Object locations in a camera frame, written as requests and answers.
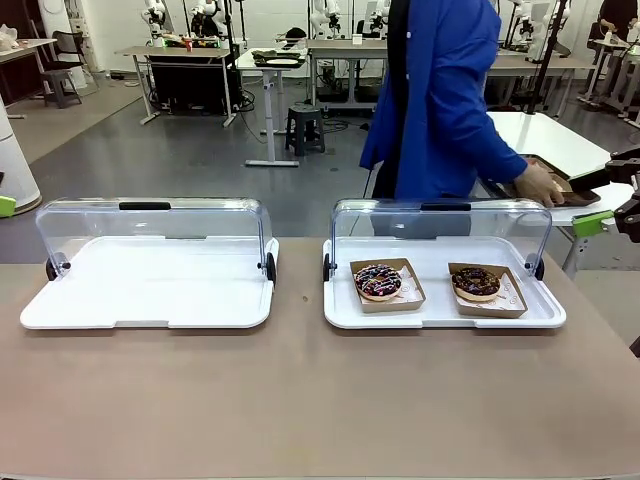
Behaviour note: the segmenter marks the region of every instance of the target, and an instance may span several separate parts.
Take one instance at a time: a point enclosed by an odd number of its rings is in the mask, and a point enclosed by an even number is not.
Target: chocolate glazed donut
[[[355,276],[356,288],[368,300],[384,302],[396,296],[402,286],[400,274],[388,265],[369,265]]]
[[[484,268],[463,268],[452,276],[456,294],[474,302],[488,302],[498,296],[500,279]]]

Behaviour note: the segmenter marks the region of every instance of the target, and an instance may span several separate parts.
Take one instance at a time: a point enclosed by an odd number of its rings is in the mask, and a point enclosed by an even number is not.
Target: blue jacket
[[[482,96],[498,52],[495,10],[488,0],[413,0],[408,22],[409,102],[396,198],[467,197],[478,175],[513,180],[526,162],[500,138]],[[400,140],[393,88],[387,75],[360,160],[369,170]]]

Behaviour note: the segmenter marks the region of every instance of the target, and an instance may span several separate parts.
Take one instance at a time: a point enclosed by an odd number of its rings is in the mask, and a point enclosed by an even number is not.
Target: green object
[[[16,210],[16,200],[9,197],[0,197],[0,217],[10,217]]]
[[[608,218],[613,218],[611,210],[579,215],[573,219],[573,231],[577,238],[593,237],[604,232],[602,222]]]

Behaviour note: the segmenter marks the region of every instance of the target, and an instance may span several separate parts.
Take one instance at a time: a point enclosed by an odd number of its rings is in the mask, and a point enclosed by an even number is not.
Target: black stool
[[[44,94],[44,105],[47,106],[49,102],[55,102],[58,104],[58,108],[67,108],[68,100],[77,100],[78,103],[82,103],[80,96],[76,91],[76,87],[71,80],[70,70],[49,70],[43,72],[42,80],[49,84],[53,93]],[[65,83],[69,82],[71,85],[71,91],[65,91]]]
[[[304,156],[309,147],[320,147],[324,153],[324,128],[322,112],[313,105],[294,105],[289,108],[287,120],[287,139],[284,148],[293,146],[296,157]]]

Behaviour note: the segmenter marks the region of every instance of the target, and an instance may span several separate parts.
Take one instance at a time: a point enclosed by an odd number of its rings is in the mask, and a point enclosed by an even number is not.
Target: gloved hand
[[[562,205],[564,197],[558,191],[551,175],[540,165],[529,164],[527,169],[513,181],[513,184],[521,197],[535,200],[545,207],[551,208],[554,204]]]

